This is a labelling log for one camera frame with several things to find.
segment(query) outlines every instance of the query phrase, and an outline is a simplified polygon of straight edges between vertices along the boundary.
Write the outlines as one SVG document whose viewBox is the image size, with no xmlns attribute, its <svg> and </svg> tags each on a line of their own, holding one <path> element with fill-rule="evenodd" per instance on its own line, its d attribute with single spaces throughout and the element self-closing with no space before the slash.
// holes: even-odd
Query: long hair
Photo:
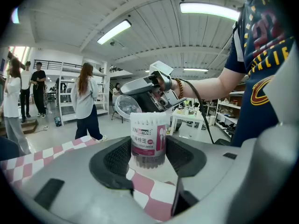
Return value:
<svg viewBox="0 0 299 224">
<path fill-rule="evenodd" d="M 93 66 L 86 62 L 83 64 L 79 76 L 78 91 L 79 95 L 85 94 L 88 86 L 88 78 L 93 76 Z"/>
<path fill-rule="evenodd" d="M 117 85 L 121 85 L 120 83 L 116 83 L 116 85 L 115 85 L 115 89 L 117 89 L 118 91 L 120 90 L 120 88 L 117 88 Z"/>
<path fill-rule="evenodd" d="M 22 78 L 21 78 L 21 73 L 20 73 L 20 62 L 17 58 L 13 58 L 10 61 L 10 72 L 9 74 L 11 77 L 14 78 L 20 78 L 21 80 L 21 88 L 22 88 Z"/>
</svg>

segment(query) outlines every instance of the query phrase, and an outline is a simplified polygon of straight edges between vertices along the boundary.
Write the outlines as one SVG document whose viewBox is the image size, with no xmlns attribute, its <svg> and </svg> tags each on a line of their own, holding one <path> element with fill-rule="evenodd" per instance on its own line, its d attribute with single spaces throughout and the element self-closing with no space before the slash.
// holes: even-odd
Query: pink and white checkered fabric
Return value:
<svg viewBox="0 0 299 224">
<path fill-rule="evenodd" d="M 7 181 L 20 188 L 23 183 L 31 178 L 37 171 L 49 164 L 65 152 L 96 144 L 91 136 L 64 143 L 34 154 L 5 160 L 0 162 L 0 167 Z M 158 221 L 167 221 L 171 217 L 171 207 L 175 196 L 176 187 L 171 182 L 159 182 L 147 178 L 133 169 L 129 169 L 127 179 L 134 184 L 134 199 L 144 211 Z"/>
</svg>

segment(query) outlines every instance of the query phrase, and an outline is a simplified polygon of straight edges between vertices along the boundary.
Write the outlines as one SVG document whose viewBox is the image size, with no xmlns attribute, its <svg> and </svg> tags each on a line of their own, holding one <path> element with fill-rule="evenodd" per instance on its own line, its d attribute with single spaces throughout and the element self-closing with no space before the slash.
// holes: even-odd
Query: fluorescent light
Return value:
<svg viewBox="0 0 299 224">
<path fill-rule="evenodd" d="M 99 40 L 98 43 L 103 45 L 106 41 L 114 37 L 115 35 L 119 34 L 123 30 L 128 29 L 131 26 L 131 23 L 128 20 L 124 20 L 120 24 L 118 24 L 116 27 L 112 28 L 110 31 L 108 31 L 105 35 L 103 35 Z"/>
<path fill-rule="evenodd" d="M 11 20 L 13 23 L 19 24 L 18 8 L 15 8 L 11 14 Z"/>
<path fill-rule="evenodd" d="M 209 71 L 209 70 L 207 70 L 207 69 L 195 69 L 195 68 L 184 68 L 184 70 L 203 71 L 203 72 L 207 72 L 207 71 Z"/>
<path fill-rule="evenodd" d="M 233 9 L 206 3 L 182 2 L 179 5 L 182 13 L 211 14 L 226 17 L 235 21 L 238 21 L 240 15 L 240 12 Z"/>
</svg>

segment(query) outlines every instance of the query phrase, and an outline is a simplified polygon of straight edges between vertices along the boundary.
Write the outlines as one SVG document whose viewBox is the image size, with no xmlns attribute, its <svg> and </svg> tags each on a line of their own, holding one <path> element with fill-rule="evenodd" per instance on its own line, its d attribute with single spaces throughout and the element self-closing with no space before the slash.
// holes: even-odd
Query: shoe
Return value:
<svg viewBox="0 0 299 224">
<path fill-rule="evenodd" d="M 99 142 L 103 142 L 103 141 L 106 141 L 107 140 L 107 136 L 106 135 L 103 135 L 103 138 L 101 138 L 100 140 L 99 140 Z"/>
</svg>

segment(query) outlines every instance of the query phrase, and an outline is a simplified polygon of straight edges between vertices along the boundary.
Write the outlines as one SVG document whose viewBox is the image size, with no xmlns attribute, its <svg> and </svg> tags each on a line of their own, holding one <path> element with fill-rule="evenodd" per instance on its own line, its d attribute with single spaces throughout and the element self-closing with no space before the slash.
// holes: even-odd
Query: label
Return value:
<svg viewBox="0 0 299 224">
<path fill-rule="evenodd" d="M 155 162 L 166 152 L 166 125 L 150 126 L 131 123 L 132 154 L 143 162 Z"/>
</svg>

